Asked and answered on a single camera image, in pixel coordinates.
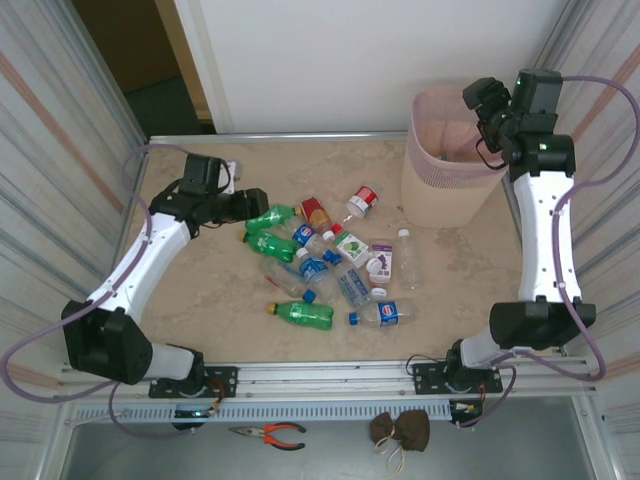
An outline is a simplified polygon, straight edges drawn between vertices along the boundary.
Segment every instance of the clear plastic bottle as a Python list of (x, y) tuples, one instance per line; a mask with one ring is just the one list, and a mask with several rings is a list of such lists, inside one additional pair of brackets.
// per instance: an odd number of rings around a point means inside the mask
[(353, 265), (342, 261), (342, 255), (327, 250), (322, 258), (333, 265), (342, 294), (353, 308), (360, 308), (371, 301), (367, 284), (362, 281)]
[(382, 261), (373, 256), (373, 251), (362, 240), (347, 232), (342, 226), (335, 224), (331, 230), (324, 232), (322, 237), (327, 242), (333, 242), (338, 251), (344, 255), (356, 268), (366, 264), (367, 272), (377, 272), (382, 268)]
[(306, 303), (313, 303), (316, 294), (307, 288), (304, 279), (292, 268), (273, 257), (267, 257), (260, 262), (260, 270), (264, 277), (280, 288), (291, 298), (302, 298)]
[(416, 319), (416, 313), (417, 309), (409, 298), (368, 303), (349, 314), (349, 325), (372, 328), (404, 325), (413, 322)]
[(411, 234), (406, 228), (398, 230), (396, 259), (400, 270), (400, 285), (402, 288), (414, 290), (424, 283), (420, 257)]
[(300, 274), (305, 282), (318, 296), (320, 303), (334, 305), (340, 298), (341, 292), (336, 278), (329, 272), (327, 265), (319, 258), (313, 257), (306, 248), (296, 252), (300, 259)]
[(349, 201), (347, 201), (336, 223), (347, 228), (351, 227), (357, 221), (362, 220), (371, 208), (378, 203), (378, 195), (381, 190), (378, 185), (371, 183), (361, 186)]
[(298, 242), (301, 247), (306, 248), (312, 255), (322, 257), (329, 247), (320, 235), (313, 231), (309, 225), (304, 223), (300, 217), (289, 217), (282, 225), (287, 234)]

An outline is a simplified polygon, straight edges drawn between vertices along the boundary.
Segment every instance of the green plastic bottle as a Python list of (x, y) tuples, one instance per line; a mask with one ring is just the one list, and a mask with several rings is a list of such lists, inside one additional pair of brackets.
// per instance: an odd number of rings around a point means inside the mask
[(283, 240), (267, 232), (242, 232), (240, 240), (249, 245), (254, 252), (267, 257), (276, 257), (284, 263), (293, 262), (296, 250), (300, 248), (300, 245), (293, 240)]
[(333, 326), (333, 308), (303, 302), (270, 303), (269, 313), (278, 315), (286, 322), (302, 327), (331, 330)]
[(301, 213), (300, 207), (293, 208), (287, 207), (286, 205), (274, 205), (259, 217), (247, 220), (245, 228), (247, 232), (259, 232), (260, 230), (266, 230), (276, 225), (282, 225), (287, 218), (300, 215)]

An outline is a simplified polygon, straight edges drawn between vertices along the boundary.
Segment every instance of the orange pliers handle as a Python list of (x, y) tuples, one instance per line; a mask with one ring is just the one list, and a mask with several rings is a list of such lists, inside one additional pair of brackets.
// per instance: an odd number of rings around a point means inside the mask
[(297, 430), (300, 433), (304, 433), (307, 431), (302, 425), (298, 425), (297, 423), (292, 422), (282, 422), (276, 423), (275, 425), (265, 425), (264, 427), (264, 443), (268, 445), (272, 445), (279, 450), (285, 450), (287, 452), (293, 452), (295, 450), (300, 450), (304, 448), (304, 443), (283, 443), (279, 440), (273, 438), (270, 433), (276, 432), (278, 430)]

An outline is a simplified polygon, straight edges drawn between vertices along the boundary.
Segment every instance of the water bottle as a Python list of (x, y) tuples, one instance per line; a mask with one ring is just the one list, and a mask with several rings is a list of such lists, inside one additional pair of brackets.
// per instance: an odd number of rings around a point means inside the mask
[(342, 227), (351, 227), (358, 220), (363, 219), (373, 206), (378, 203), (380, 190), (379, 186), (373, 184), (361, 186), (345, 204), (341, 214), (338, 216), (337, 223)]
[(331, 330), (333, 326), (333, 308), (326, 305), (311, 305), (302, 302), (270, 303), (268, 312), (302, 327)]
[(408, 290), (418, 288), (423, 283), (422, 267), (416, 246), (406, 228), (398, 230), (396, 253), (400, 267), (400, 285)]
[(320, 200), (316, 197), (309, 197), (300, 203), (304, 216), (309, 221), (309, 225), (313, 228), (318, 235), (322, 235), (324, 232), (331, 230), (333, 222), (324, 208)]
[(293, 262), (293, 256), (298, 250), (298, 244), (291, 240), (283, 240), (267, 232), (242, 232), (240, 241), (249, 245), (251, 250), (268, 257), (276, 257), (284, 263)]
[(300, 207), (296, 209), (286, 205), (274, 205), (259, 217), (247, 220), (245, 228), (250, 233), (259, 232), (276, 225), (282, 225), (287, 218), (291, 218), (298, 213), (302, 213)]
[(404, 325), (416, 319), (416, 307), (409, 298), (395, 302), (368, 303), (349, 314), (349, 325), (367, 327), (390, 327)]
[(291, 298), (302, 298), (306, 303), (313, 303), (315, 300), (316, 294), (306, 287), (303, 278), (291, 267), (275, 258), (267, 257), (262, 260), (260, 270), (264, 273), (264, 278)]
[(300, 274), (311, 285), (320, 303), (333, 305), (340, 298), (340, 287), (327, 265), (313, 257), (306, 248), (298, 250), (296, 256), (300, 259)]
[(382, 261), (373, 256), (369, 245), (347, 232), (342, 226), (334, 225), (330, 231), (324, 233), (323, 237), (328, 242), (333, 241), (338, 251), (349, 259), (356, 268), (366, 264), (369, 273), (377, 272), (382, 268)]
[(353, 265), (342, 261), (342, 255), (327, 250), (322, 258), (333, 265), (333, 271), (342, 294), (353, 308), (360, 308), (371, 301), (367, 285), (362, 281)]
[(301, 247), (306, 248), (312, 255), (321, 257), (327, 251), (327, 245), (322, 237), (304, 223), (300, 217), (287, 218), (282, 228), (291, 235), (294, 241), (298, 242)]

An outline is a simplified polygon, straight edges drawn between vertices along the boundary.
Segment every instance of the white wall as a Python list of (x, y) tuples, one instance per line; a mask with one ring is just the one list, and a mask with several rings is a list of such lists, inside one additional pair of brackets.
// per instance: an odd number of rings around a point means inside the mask
[(566, 0), (176, 0), (220, 133), (403, 130), (420, 90), (532, 66)]

